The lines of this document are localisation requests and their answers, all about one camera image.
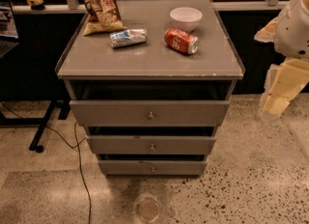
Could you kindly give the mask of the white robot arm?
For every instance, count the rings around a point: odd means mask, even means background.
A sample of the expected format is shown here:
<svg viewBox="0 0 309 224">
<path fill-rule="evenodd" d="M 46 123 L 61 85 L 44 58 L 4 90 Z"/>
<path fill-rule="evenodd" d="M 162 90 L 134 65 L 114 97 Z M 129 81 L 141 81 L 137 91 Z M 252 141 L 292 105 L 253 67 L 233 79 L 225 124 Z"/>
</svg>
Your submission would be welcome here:
<svg viewBox="0 0 309 224">
<path fill-rule="evenodd" d="M 273 42 L 285 56 L 283 63 L 269 68 L 261 99 L 264 114 L 280 117 L 309 83 L 309 0 L 290 0 L 254 40 Z"/>
</svg>

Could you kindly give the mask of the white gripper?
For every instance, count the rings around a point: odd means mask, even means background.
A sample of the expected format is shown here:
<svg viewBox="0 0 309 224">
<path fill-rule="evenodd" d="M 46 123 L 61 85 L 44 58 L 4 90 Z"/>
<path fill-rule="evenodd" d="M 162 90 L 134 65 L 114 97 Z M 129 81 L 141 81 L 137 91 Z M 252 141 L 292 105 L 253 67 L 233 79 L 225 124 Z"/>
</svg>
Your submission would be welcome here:
<svg viewBox="0 0 309 224">
<path fill-rule="evenodd" d="M 272 19 L 259 30 L 254 40 L 257 42 L 275 42 L 277 18 Z M 280 117 L 291 101 L 309 83 L 309 61 L 287 57 L 279 66 L 271 65 L 267 71 L 265 92 L 260 106 L 263 113 Z"/>
</svg>

